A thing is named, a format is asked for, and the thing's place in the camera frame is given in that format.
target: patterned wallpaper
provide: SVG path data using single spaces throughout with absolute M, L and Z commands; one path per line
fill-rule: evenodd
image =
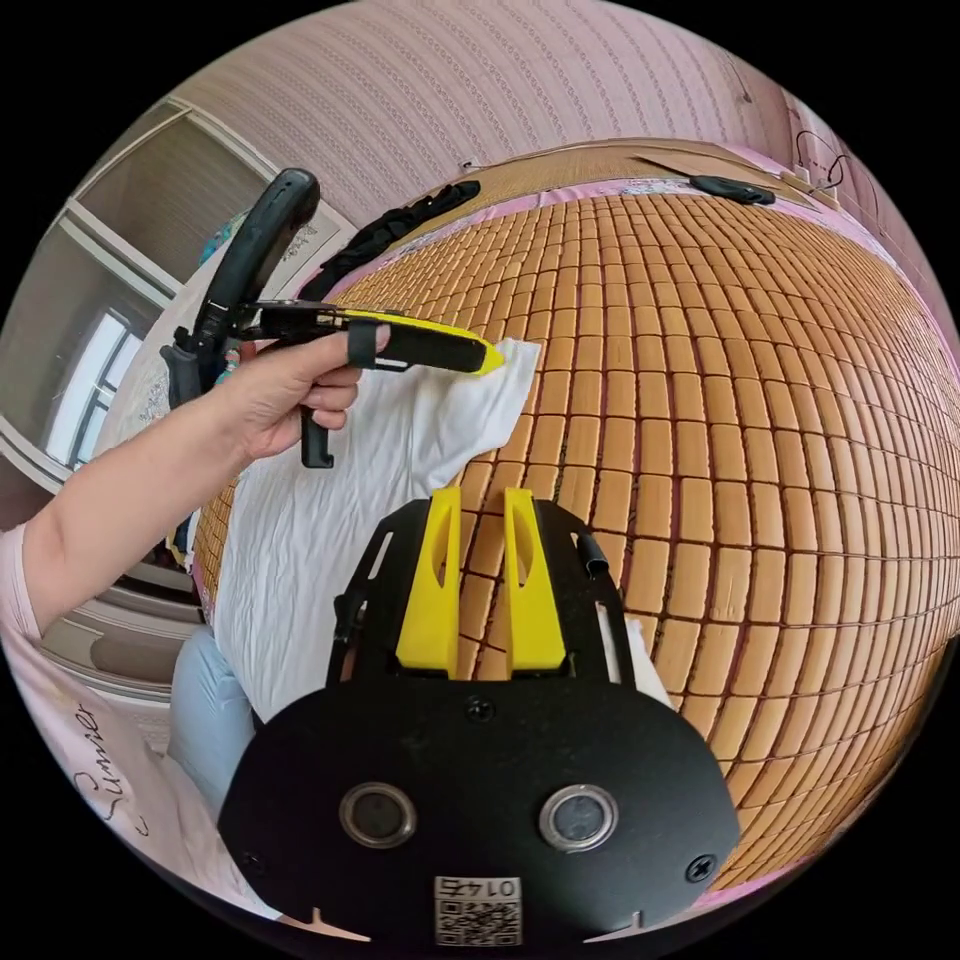
M 278 164 L 319 177 L 359 226 L 460 173 L 622 136 L 743 144 L 826 169 L 836 134 L 716 45 L 602 0 L 356 0 L 273 31 L 178 96 Z M 844 206 L 901 263 L 960 356 L 943 294 L 903 218 L 862 164 Z

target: light blue jeans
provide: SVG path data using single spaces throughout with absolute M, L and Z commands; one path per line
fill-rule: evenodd
M 197 785 L 214 818 L 253 734 L 253 710 L 240 681 L 210 628 L 198 627 L 173 671 L 167 753 Z

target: finger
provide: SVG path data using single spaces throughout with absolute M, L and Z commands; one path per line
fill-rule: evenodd
M 357 399 L 356 385 L 351 387 L 314 387 L 303 405 L 314 410 L 346 410 Z
M 317 380 L 318 387 L 352 387 L 360 382 L 362 370 L 356 367 L 340 367 L 338 370 L 331 370 L 325 373 Z
M 242 340 L 237 353 L 241 363 L 249 363 L 257 355 L 257 345 L 252 340 Z
M 377 353 L 383 350 L 389 339 L 390 328 L 386 325 L 378 327 Z M 348 366 L 347 334 L 340 332 L 328 337 L 320 337 L 319 340 L 282 350 L 278 356 L 283 357 L 282 362 L 288 365 L 287 369 L 291 376 L 297 380 L 314 383 L 325 373 Z
M 328 430 L 342 430 L 347 422 L 347 415 L 342 410 L 314 410 L 313 422 Z

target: bamboo mat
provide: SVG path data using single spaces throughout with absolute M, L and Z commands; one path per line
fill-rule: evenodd
M 595 530 L 725 771 L 744 832 L 715 886 L 821 850 L 960 628 L 960 385 L 894 272 L 769 209 L 624 196 L 477 224 L 338 299 L 543 347 L 512 439 L 458 480 L 464 675 L 504 675 L 522 485 Z M 198 534 L 214 577 L 227 504 Z

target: screw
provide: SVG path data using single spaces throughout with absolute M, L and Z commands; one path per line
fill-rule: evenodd
M 486 697 L 467 697 L 466 714 L 472 723 L 487 723 L 496 712 L 497 708 Z
M 687 883 L 703 883 L 716 868 L 717 858 L 713 854 L 705 853 L 702 857 L 697 857 L 687 867 Z
M 241 860 L 247 870 L 256 877 L 263 876 L 263 861 L 254 853 L 245 853 Z

